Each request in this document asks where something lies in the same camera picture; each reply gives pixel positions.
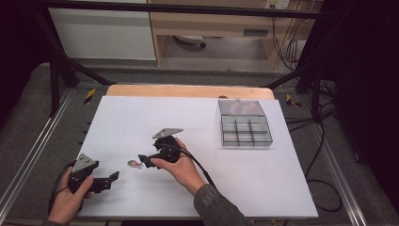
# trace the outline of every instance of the person's right hand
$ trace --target person's right hand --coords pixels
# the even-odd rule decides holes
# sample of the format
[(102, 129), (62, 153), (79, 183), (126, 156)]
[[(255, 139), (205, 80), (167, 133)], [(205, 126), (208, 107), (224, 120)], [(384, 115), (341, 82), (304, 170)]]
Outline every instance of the person's right hand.
[[(177, 137), (176, 141), (180, 147), (185, 148), (185, 145)], [(205, 182), (194, 166), (193, 160), (184, 153), (181, 153), (180, 159), (176, 163), (169, 163), (161, 158), (152, 158), (151, 162), (155, 166), (170, 172), (176, 181), (184, 186), (193, 196), (205, 185)]]

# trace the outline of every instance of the white cabinet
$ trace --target white cabinet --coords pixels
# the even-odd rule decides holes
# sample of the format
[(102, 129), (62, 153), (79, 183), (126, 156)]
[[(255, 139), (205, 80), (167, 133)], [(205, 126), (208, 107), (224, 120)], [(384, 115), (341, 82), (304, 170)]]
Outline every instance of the white cabinet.
[[(145, 0), (106, 2), (146, 3)], [(155, 60), (148, 12), (49, 9), (69, 57)]]

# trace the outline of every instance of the clear plastic box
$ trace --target clear plastic box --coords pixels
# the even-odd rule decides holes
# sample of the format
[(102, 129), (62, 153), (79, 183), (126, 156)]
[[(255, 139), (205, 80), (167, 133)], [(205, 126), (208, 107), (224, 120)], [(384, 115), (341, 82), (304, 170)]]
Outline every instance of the clear plastic box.
[(219, 100), (222, 145), (269, 147), (272, 142), (266, 116), (258, 101)]

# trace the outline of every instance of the black frame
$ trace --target black frame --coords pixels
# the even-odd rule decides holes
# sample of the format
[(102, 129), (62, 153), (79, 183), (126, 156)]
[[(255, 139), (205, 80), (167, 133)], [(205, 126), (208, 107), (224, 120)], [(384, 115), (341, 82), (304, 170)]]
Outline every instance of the black frame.
[[(100, 75), (85, 68), (78, 62), (68, 57), (57, 36), (56, 31), (49, 25), (48, 20), (43, 17), (43, 11), (48, 8), (73, 8), (73, 9), (92, 9), (92, 10), (116, 10), (116, 11), (147, 11), (147, 12), (171, 12), (171, 13), (196, 13), (196, 14), (215, 14), (215, 15), (236, 15), (254, 17), (276, 17), (276, 18), (302, 18), (334, 21), (338, 18), (338, 13), (329, 11), (294, 11), (268, 8), (226, 8), (226, 7), (205, 7), (205, 6), (186, 6), (186, 5), (159, 5), (159, 4), (136, 4), (136, 3), (109, 3), (109, 2), (87, 2), (87, 1), (68, 1), (68, 0), (36, 0), (35, 2), (26, 1), (29, 4), (28, 11), (31, 12), (34, 20), (44, 36), (46, 37), (45, 48), (51, 56), (51, 76), (52, 76), (52, 112), (53, 116), (59, 107), (59, 84), (60, 75), (67, 87), (76, 87), (78, 79), (72, 68), (84, 73), (103, 85), (113, 85), (116, 82), (108, 81)], [(273, 89), (280, 84), (300, 76), (310, 66), (299, 65), (293, 73), (284, 76), (278, 81), (264, 86)]]

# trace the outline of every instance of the person's left hand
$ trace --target person's left hand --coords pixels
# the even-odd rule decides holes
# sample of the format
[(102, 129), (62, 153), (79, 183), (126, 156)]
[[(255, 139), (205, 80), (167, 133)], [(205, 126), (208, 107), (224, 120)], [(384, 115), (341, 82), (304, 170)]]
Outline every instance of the person's left hand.
[[(70, 167), (61, 179), (59, 188), (68, 187), (68, 180), (72, 167)], [(59, 224), (69, 224), (76, 215), (80, 204), (84, 198), (89, 199), (90, 193), (88, 190), (93, 184), (94, 177), (89, 175), (88, 178), (80, 185), (79, 189), (72, 194), (68, 188), (63, 189), (56, 196), (53, 208), (51, 209), (48, 220)]]

